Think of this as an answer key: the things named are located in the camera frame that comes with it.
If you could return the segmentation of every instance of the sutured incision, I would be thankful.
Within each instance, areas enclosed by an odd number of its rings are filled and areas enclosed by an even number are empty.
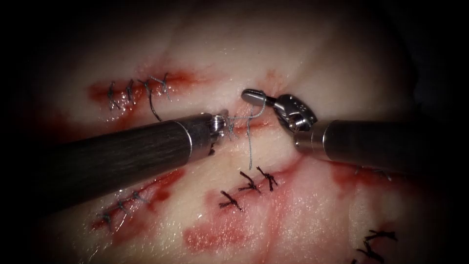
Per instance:
[[[366,251],[363,249],[357,249],[357,251],[363,253],[365,256],[371,259],[378,261],[379,263],[384,263],[384,258],[371,249],[369,241],[378,237],[386,237],[386,238],[397,241],[396,234],[395,232],[374,231],[374,230],[370,230],[369,232],[373,233],[374,235],[366,236],[365,239],[363,240],[363,244],[365,245]],[[352,264],[355,264],[355,263],[357,263],[357,260],[353,259]]]
[[[130,201],[130,200],[141,200],[143,201],[144,203],[148,203],[147,200],[143,199],[140,197],[140,195],[138,194],[137,191],[134,191],[132,193],[132,197],[129,197],[127,199],[124,199],[124,200],[118,200],[117,201],[117,205],[115,207],[112,207],[112,208],[109,208],[106,212],[102,213],[102,214],[97,214],[98,217],[102,217],[103,220],[107,223],[108,227],[109,227],[109,231],[112,232],[112,228],[111,228],[111,216],[109,214],[110,211],[113,211],[113,210],[116,210],[116,209],[119,209],[119,210],[122,210],[126,215],[129,214],[129,212],[127,211],[127,209],[124,207],[124,203],[127,202],[127,201]]]
[[[166,77],[168,76],[168,73],[165,74],[165,77],[163,78],[163,80],[160,80],[160,79],[157,79],[153,76],[149,76],[149,78],[151,80],[154,80],[158,83],[161,84],[162,86],[162,90],[163,92],[166,94],[168,100],[171,100],[170,99],[170,95],[168,93],[168,87],[167,87],[167,83],[166,83]],[[141,80],[137,80],[138,82],[142,83],[144,86],[145,86],[145,90],[147,91],[147,96],[148,96],[148,100],[149,100],[149,103],[150,103],[150,109],[151,109],[151,112],[153,113],[153,115],[156,117],[156,119],[158,119],[158,121],[162,121],[162,119],[160,118],[160,116],[156,113],[155,111],[155,108],[153,107],[153,101],[151,99],[151,94],[153,92],[153,89],[150,89],[150,86],[149,86],[149,82],[150,82],[150,79],[147,79],[145,81],[141,81]],[[107,97],[109,98],[109,110],[112,110],[114,107],[117,107],[117,109],[121,109],[121,107],[119,106],[119,104],[117,104],[117,102],[112,98],[113,95],[114,95],[114,92],[113,92],[113,88],[114,88],[114,85],[115,85],[115,82],[111,82],[110,86],[109,86],[109,91],[107,92]],[[133,101],[133,96],[132,96],[132,86],[133,86],[133,79],[131,79],[128,83],[128,85],[126,86],[126,92],[127,92],[127,98],[129,101]]]

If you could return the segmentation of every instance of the stitch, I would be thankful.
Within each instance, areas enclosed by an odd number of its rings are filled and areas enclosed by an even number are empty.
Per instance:
[[[273,191],[274,191],[274,188],[273,188],[273,185],[272,185],[272,181],[275,183],[276,186],[278,186],[278,184],[277,184],[277,182],[275,181],[274,177],[273,177],[272,175],[268,174],[268,173],[264,173],[264,172],[260,169],[259,166],[256,167],[256,169],[258,169],[258,170],[260,171],[260,173],[262,173],[262,175],[264,175],[264,177],[269,180],[269,189],[270,189],[271,192],[273,192]]]
[[[257,188],[256,185],[254,185],[254,181],[253,181],[249,176],[247,176],[246,174],[244,174],[244,172],[239,172],[239,174],[241,174],[241,176],[243,176],[243,177],[245,177],[246,179],[248,179],[248,180],[249,180],[249,183],[248,183],[248,187],[238,188],[238,191],[252,189],[252,190],[256,190],[258,193],[260,193],[260,190]]]
[[[127,98],[129,101],[133,101],[133,97],[132,97],[132,85],[133,85],[133,79],[131,79],[126,87],[126,91],[127,91]]]
[[[143,82],[141,80],[138,80],[138,81],[141,82],[145,86],[145,89],[147,90],[148,100],[150,102],[151,111],[153,112],[153,115],[156,117],[156,119],[158,119],[158,121],[161,122],[162,120],[161,120],[160,116],[156,113],[155,108],[153,107],[153,102],[151,101],[152,89],[150,89],[150,87],[149,87],[149,80],[146,80],[145,82]]]
[[[112,98],[112,96],[114,94],[114,91],[112,90],[112,88],[114,88],[114,85],[115,85],[115,82],[111,82],[111,84],[109,85],[109,91],[107,91],[107,97],[109,98],[109,110],[112,110],[114,108],[113,106],[116,106],[117,109],[120,110],[121,107]]]
[[[238,202],[233,199],[229,194],[227,194],[225,191],[220,191],[221,194],[223,194],[226,198],[228,198],[230,201],[229,202],[221,202],[218,204],[220,208],[226,207],[230,204],[236,206],[240,211],[243,211],[241,207],[239,207]]]
[[[108,213],[97,214],[96,216],[101,217],[107,223],[107,226],[109,227],[109,231],[112,232],[112,230],[111,230],[111,216]]]
[[[161,83],[162,87],[163,87],[163,92],[166,93],[166,97],[168,98],[168,100],[171,102],[172,100],[170,99],[170,95],[168,94],[168,87],[166,86],[166,77],[168,76],[168,73],[165,74],[165,77],[163,78],[163,80],[159,80],[159,79],[156,79],[155,77],[149,75],[148,77],[153,79],[154,81],[157,81],[159,83]]]
[[[371,250],[371,246],[368,243],[368,241],[363,241],[363,244],[365,245],[366,251],[364,251],[363,249],[357,249],[357,251],[365,254],[367,257],[371,259],[375,259],[379,261],[379,263],[384,263],[383,257],[381,257],[378,253],[374,252],[373,250]]]

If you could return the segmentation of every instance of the red blood stain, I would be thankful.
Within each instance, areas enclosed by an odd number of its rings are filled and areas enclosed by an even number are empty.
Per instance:
[[[138,194],[148,203],[133,198],[133,195],[121,199],[126,200],[122,205],[129,211],[128,215],[122,209],[116,207],[116,205],[104,210],[103,214],[107,213],[111,219],[110,228],[113,243],[118,245],[128,242],[143,232],[148,232],[154,225],[160,208],[171,196],[168,189],[182,178],[184,174],[184,169],[178,169],[161,176],[159,179],[141,188]],[[93,222],[90,227],[92,230],[99,230],[109,228],[109,224],[104,218],[100,218]]]

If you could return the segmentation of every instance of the suture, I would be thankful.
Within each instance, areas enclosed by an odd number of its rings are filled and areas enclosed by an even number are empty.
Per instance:
[[[257,186],[254,184],[254,181],[253,181],[249,176],[247,176],[244,172],[239,172],[239,174],[241,174],[241,176],[243,176],[243,177],[245,177],[246,179],[248,179],[249,183],[248,183],[248,187],[238,188],[238,191],[242,191],[242,190],[256,190],[258,193],[260,193],[260,190],[257,188]]]
[[[253,118],[258,118],[264,113],[264,111],[265,111],[265,101],[267,99],[267,96],[266,96],[265,93],[263,94],[263,96],[264,96],[264,100],[263,100],[263,104],[262,104],[262,109],[256,115],[253,115],[253,111],[254,111],[254,107],[255,107],[255,106],[253,106],[251,108],[251,115],[249,115],[249,116],[239,116],[239,117],[237,117],[237,116],[229,117],[228,116],[228,118],[227,118],[228,138],[230,140],[231,140],[230,134],[233,134],[236,138],[238,138],[233,132],[234,121],[236,119],[247,119],[248,120],[247,124],[246,124],[246,127],[247,127],[246,135],[248,136],[248,142],[249,142],[249,170],[251,170],[252,166],[253,166],[253,151],[252,151],[253,148],[252,148],[252,143],[251,143],[250,122]]]
[[[260,173],[262,173],[262,175],[264,175],[264,177],[269,180],[269,189],[270,189],[271,192],[273,192],[273,191],[274,191],[274,187],[273,187],[273,185],[272,185],[272,182],[275,183],[276,186],[278,186],[278,184],[277,184],[277,182],[275,181],[274,177],[273,177],[272,175],[268,174],[268,173],[264,173],[264,172],[260,169],[259,166],[256,167],[256,169],[259,170]]]
[[[223,194],[226,198],[228,198],[228,200],[230,200],[229,202],[219,203],[218,206],[220,208],[223,208],[223,207],[226,207],[226,206],[232,204],[232,205],[236,206],[240,211],[243,211],[243,209],[241,207],[239,207],[238,202],[235,199],[233,199],[229,194],[227,194],[225,191],[220,191],[220,193]]]
[[[368,241],[363,241],[363,244],[365,245],[366,251],[364,251],[363,249],[357,249],[357,251],[365,254],[371,259],[378,261],[379,263],[384,263],[383,257],[371,249],[371,246]]]
[[[111,111],[114,108],[114,106],[116,106],[117,109],[119,109],[119,110],[121,109],[121,107],[112,98],[112,96],[114,95],[114,91],[112,90],[114,88],[114,85],[115,85],[115,83],[111,82],[111,84],[109,85],[109,90],[107,91],[107,97],[109,98],[109,110],[111,110]]]

